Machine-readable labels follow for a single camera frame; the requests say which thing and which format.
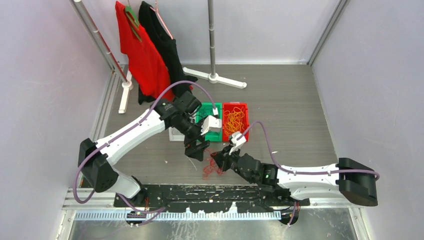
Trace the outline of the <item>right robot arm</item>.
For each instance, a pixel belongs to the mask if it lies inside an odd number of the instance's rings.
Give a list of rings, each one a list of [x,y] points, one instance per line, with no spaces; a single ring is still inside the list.
[[[318,167],[292,167],[262,163],[247,153],[230,150],[227,146],[211,153],[218,168],[234,171],[248,183],[273,194],[283,205],[310,198],[346,199],[365,207],[378,205],[379,175],[351,158],[341,157],[338,163]]]

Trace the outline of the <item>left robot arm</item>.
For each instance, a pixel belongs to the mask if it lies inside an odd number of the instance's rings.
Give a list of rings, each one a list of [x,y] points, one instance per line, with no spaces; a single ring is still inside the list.
[[[83,175],[93,193],[110,190],[124,196],[133,206],[141,206],[146,200],[142,184],[135,177],[116,170],[115,165],[130,150],[169,128],[184,135],[185,155],[202,161],[203,151],[210,145],[205,139],[206,133],[222,124],[215,115],[195,122],[191,115],[201,105],[189,92],[172,102],[157,99],[140,117],[120,130],[97,141],[83,140],[79,145],[77,174]]]

